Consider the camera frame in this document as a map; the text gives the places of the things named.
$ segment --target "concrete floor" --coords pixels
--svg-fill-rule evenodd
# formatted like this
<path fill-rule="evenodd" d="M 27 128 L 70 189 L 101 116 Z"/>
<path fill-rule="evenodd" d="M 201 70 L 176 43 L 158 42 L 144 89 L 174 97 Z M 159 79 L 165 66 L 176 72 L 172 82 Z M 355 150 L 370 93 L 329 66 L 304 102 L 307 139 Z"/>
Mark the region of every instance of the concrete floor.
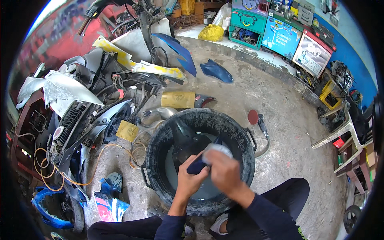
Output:
<path fill-rule="evenodd" d="M 316 108 L 302 100 L 294 88 L 248 63 L 213 51 L 189 50 L 196 65 L 196 78 L 189 75 L 187 84 L 170 83 L 166 90 L 195 91 L 216 97 L 217 101 L 207 104 L 207 107 L 229 115 L 243 127 L 249 127 L 257 141 L 258 151 L 265 148 L 266 140 L 258 126 L 249 124 L 247 115 L 251 109 L 264 114 L 271 137 L 271 149 L 266 156 L 256 160 L 251 189 L 261 194 L 289 178 L 305 178 L 311 190 L 297 224 L 310 240 L 335 239 L 345 210 L 347 182 L 345 177 L 337 178 L 333 173 L 337 150 L 332 144 L 311 149 L 312 143 L 327 134 L 318 121 Z M 199 63 L 205 63 L 209 58 L 232 74 L 233 84 L 222 83 L 202 73 Z M 161 93 L 152 97 L 144 110 L 161 106 Z M 146 144 L 148 141 L 149 136 L 142 139 Z M 123 139 L 118 139 L 117 143 L 129 148 L 129 142 Z M 99 151 L 100 148 L 96 148 L 96 151 L 91 152 L 93 160 L 86 163 L 86 179 L 94 171 Z M 143 150 L 135 154 L 139 164 L 144 161 L 144 156 Z M 131 203 L 123 221 L 145 218 L 149 206 L 161 205 L 155 192 L 144 185 L 140 170 L 130 168 L 127 154 L 119 148 L 111 147 L 104 151 L 94 181 L 86 188 L 91 204 L 85 212 L 85 228 L 100 221 L 92 197 L 93 191 L 100 190 L 99 179 L 114 171 L 123 175 L 121 199 Z M 191 222 L 196 226 L 197 239 L 212 238 L 207 229 L 214 222 L 214 217 L 194 217 Z"/>

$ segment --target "plastic chair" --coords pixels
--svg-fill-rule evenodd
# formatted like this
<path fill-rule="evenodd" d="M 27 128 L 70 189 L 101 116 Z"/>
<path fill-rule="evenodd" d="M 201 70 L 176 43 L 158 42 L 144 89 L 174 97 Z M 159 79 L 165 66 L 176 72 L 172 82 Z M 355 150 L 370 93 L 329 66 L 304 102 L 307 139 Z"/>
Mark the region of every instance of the plastic chair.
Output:
<path fill-rule="evenodd" d="M 334 108 L 332 111 L 329 111 L 329 112 L 320 116 L 321 118 L 327 117 L 331 114 L 336 113 L 337 111 L 339 111 L 341 109 L 344 109 L 345 121 L 338 128 L 336 128 L 333 132 L 331 132 L 327 137 L 325 137 L 324 139 L 322 139 L 322 140 L 320 140 L 317 143 L 312 145 L 312 149 L 316 149 L 318 147 L 321 147 L 324 144 L 331 142 L 332 140 L 338 138 L 339 136 L 343 135 L 344 133 L 346 133 L 348 131 L 351 132 L 351 138 L 348 141 L 346 141 L 346 143 L 339 149 L 339 152 L 342 152 L 343 150 L 345 150 L 349 145 L 352 144 L 352 142 L 355 144 L 357 151 L 343 165 L 341 165 L 339 168 L 337 168 L 334 171 L 334 173 L 337 173 L 339 170 L 341 170 L 342 168 L 347 166 L 350 162 L 352 162 L 362 152 L 364 147 L 368 146 L 369 144 L 371 144 L 373 142 L 373 140 L 371 139 L 366 144 L 363 144 L 363 145 L 360 144 L 360 141 L 358 139 L 358 135 L 356 133 L 355 127 L 353 126 L 351 115 L 349 114 L 350 106 L 351 105 L 348 102 L 344 102 L 341 105 L 339 105 L 338 107 Z"/>

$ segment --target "water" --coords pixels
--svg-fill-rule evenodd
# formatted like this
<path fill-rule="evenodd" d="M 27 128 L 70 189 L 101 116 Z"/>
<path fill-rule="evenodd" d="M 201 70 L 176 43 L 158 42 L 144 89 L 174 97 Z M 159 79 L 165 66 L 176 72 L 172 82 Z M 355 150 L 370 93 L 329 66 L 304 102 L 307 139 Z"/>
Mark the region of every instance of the water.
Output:
<path fill-rule="evenodd" d="M 199 133 L 199 134 L 207 136 L 212 142 L 216 138 L 216 136 L 207 134 L 207 133 Z M 166 176 L 168 178 L 168 181 L 171 184 L 171 186 L 176 190 L 177 189 L 177 173 L 176 173 L 176 168 L 172 158 L 173 148 L 174 148 L 174 145 L 171 146 L 171 148 L 169 149 L 166 155 L 165 166 L 166 166 Z M 201 184 L 200 189 L 195 194 L 193 194 L 191 198 L 196 200 L 209 199 L 217 196 L 220 193 L 221 191 L 218 190 L 217 187 L 215 187 L 215 185 L 212 183 L 211 174 L 209 174 L 208 177 Z"/>

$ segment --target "brown sandpaper sheet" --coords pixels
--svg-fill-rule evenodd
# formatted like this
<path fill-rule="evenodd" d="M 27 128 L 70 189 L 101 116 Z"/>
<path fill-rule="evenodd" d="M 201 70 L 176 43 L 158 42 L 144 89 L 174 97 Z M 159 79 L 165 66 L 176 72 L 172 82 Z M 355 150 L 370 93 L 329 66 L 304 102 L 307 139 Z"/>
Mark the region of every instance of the brown sandpaper sheet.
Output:
<path fill-rule="evenodd" d="M 171 108 L 194 108 L 195 92 L 163 92 L 161 106 Z"/>
<path fill-rule="evenodd" d="M 139 132 L 139 127 L 137 127 L 136 125 L 130 122 L 121 120 L 119 129 L 116 132 L 116 136 L 124 138 L 129 142 L 133 142 L 138 132 Z"/>

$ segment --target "person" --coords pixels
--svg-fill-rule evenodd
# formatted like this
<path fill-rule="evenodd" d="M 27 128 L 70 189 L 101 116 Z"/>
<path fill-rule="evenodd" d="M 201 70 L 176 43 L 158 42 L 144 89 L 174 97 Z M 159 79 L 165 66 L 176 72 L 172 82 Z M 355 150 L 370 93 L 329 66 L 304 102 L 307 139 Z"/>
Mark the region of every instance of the person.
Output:
<path fill-rule="evenodd" d="M 217 240 L 224 239 L 305 239 L 295 220 L 309 196 L 309 184 L 303 178 L 292 178 L 258 195 L 240 178 L 240 165 L 227 155 L 209 150 L 204 157 L 209 161 L 197 175 L 187 173 L 196 159 L 190 156 L 180 167 L 178 185 L 168 214 L 120 222 L 96 222 L 88 229 L 89 240 L 178 240 L 187 232 L 186 208 L 189 198 L 197 192 L 211 172 L 215 186 L 237 202 L 220 215 L 209 229 Z"/>

